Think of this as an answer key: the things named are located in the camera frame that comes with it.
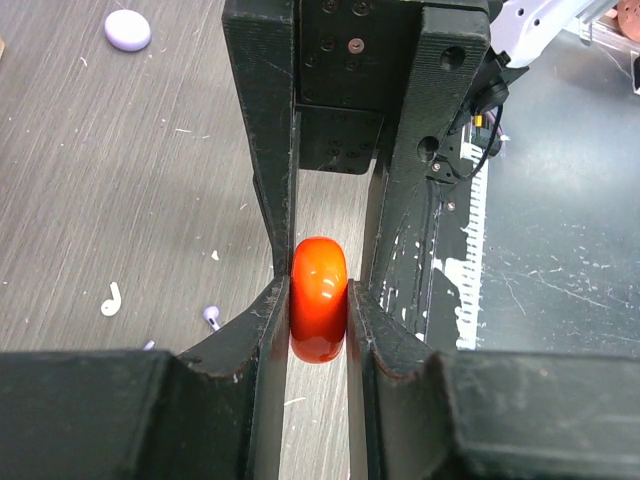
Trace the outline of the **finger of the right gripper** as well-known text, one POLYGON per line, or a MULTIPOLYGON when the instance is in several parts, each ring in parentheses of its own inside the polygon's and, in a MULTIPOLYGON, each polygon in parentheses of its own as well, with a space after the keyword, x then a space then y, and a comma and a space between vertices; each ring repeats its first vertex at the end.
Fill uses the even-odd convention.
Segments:
POLYGON ((373 295, 382 292, 395 239, 425 180, 419 144, 426 137, 443 141, 490 46, 486 4, 423 4, 419 20, 392 138, 380 149, 369 186, 361 281, 373 295))
POLYGON ((274 274, 291 269, 295 224, 292 9, 225 9, 222 25, 274 274))

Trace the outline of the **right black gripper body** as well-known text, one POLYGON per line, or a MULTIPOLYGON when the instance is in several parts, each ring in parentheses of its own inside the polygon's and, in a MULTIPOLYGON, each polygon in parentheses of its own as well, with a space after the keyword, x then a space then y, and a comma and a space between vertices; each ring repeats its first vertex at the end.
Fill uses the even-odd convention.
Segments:
POLYGON ((297 110, 302 169, 362 175, 391 158, 421 1, 302 1, 297 110))

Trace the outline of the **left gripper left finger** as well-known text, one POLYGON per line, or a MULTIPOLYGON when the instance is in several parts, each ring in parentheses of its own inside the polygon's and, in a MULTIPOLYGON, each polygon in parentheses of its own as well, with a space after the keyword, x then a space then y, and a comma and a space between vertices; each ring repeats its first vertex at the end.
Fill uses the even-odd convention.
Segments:
POLYGON ((184 352, 188 479, 279 475, 289 341, 289 286, 274 278, 219 331, 184 352))

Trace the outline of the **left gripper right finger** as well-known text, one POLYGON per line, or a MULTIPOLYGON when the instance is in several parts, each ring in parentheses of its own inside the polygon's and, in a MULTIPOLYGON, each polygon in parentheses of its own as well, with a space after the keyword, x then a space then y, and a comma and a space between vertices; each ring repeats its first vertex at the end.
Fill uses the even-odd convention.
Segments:
POLYGON ((346 345, 351 477, 430 477, 439 464, 440 405, 429 349, 354 280, 346 345))

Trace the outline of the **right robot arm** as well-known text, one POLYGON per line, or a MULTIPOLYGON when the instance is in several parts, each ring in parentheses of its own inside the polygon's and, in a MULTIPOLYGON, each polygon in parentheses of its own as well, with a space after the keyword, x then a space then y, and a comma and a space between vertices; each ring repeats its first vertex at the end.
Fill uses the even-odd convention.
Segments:
POLYGON ((373 176, 361 278, 433 287, 431 241, 474 116, 502 105, 584 1, 229 1, 222 25, 277 275, 300 170, 373 176))

